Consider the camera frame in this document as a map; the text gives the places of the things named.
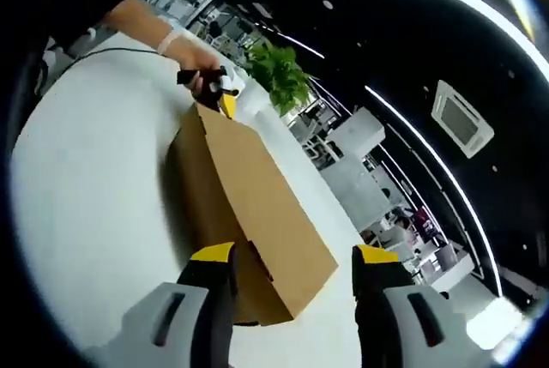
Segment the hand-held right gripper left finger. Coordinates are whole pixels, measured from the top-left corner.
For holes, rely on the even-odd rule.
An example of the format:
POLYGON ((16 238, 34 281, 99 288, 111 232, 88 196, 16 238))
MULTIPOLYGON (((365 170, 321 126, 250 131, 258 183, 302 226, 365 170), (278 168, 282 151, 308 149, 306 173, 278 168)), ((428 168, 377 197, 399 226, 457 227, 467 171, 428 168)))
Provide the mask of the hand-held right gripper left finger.
POLYGON ((85 351, 94 367, 228 367, 236 302, 235 244, 195 252, 124 313, 119 332, 85 351))

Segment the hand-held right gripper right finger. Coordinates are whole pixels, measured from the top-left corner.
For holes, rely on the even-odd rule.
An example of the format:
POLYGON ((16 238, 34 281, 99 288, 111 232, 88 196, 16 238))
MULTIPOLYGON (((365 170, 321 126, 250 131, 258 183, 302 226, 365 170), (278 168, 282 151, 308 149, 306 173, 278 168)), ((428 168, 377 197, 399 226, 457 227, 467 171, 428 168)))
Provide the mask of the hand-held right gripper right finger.
POLYGON ((363 367, 485 365, 464 316, 433 288, 415 284, 396 253, 354 246, 352 279, 363 367))

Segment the person's left hand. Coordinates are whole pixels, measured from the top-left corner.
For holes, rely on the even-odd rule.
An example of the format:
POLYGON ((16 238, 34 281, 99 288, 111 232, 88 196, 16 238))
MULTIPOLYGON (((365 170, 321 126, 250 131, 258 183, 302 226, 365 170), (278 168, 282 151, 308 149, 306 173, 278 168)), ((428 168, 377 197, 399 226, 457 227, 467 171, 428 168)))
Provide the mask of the person's left hand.
POLYGON ((202 73, 220 69, 218 58, 199 47, 187 49, 179 64, 181 70, 192 72, 192 78, 185 86, 190 90, 195 100, 202 93, 202 86, 204 85, 202 73))

